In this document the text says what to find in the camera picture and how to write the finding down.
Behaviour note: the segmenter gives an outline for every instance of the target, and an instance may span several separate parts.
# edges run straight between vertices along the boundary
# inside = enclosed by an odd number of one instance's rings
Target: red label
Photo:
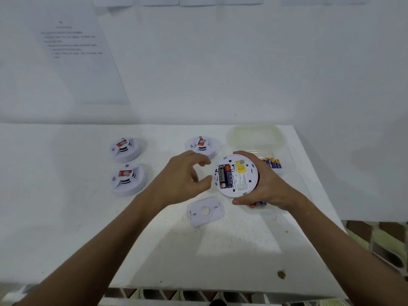
[[[121,171],[119,171],[119,177],[130,176],[131,174],[132,174],[132,170],[121,170]]]
[[[198,141],[198,146],[204,146],[204,143],[205,143],[205,139],[203,139],[203,138],[200,138],[200,140]]]
[[[123,141],[117,143],[116,146],[122,147],[122,146],[123,146],[124,144],[126,144],[126,143],[127,143],[127,140],[124,139]]]

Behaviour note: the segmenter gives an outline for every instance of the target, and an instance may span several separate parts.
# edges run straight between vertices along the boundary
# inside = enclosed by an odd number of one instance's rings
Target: left hand
[[[164,208],[187,201],[210,189],[212,176],[208,175],[198,181],[194,164],[204,166],[211,164],[211,161],[206,155],[192,150],[174,156],[143,192],[152,195],[161,208]]]

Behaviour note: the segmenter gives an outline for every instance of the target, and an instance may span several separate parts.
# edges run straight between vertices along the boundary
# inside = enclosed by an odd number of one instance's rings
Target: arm
[[[233,204],[265,201],[289,211],[355,305],[408,305],[408,283],[400,275],[352,240],[268,164],[251,153],[235,153],[256,165],[260,180],[255,190],[234,199]]]
[[[198,181],[194,164],[207,156],[186,151],[164,170],[108,226],[49,275],[19,306],[97,305],[137,237],[166,206],[186,201],[211,187]]]

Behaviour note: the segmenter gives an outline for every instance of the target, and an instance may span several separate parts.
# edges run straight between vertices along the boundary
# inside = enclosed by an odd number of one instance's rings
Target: yellow sticker
[[[235,164],[237,165],[237,172],[239,174],[245,173],[247,171],[244,160],[235,161]]]

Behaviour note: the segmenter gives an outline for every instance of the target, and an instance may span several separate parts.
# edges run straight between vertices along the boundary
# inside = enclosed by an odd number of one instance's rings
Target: right hand
[[[293,189],[279,177],[266,162],[259,160],[253,153],[235,151],[234,154],[243,155],[255,164],[259,173],[259,182],[252,192],[234,198],[232,204],[249,205],[251,203],[264,201],[287,211],[303,196],[299,191]]]

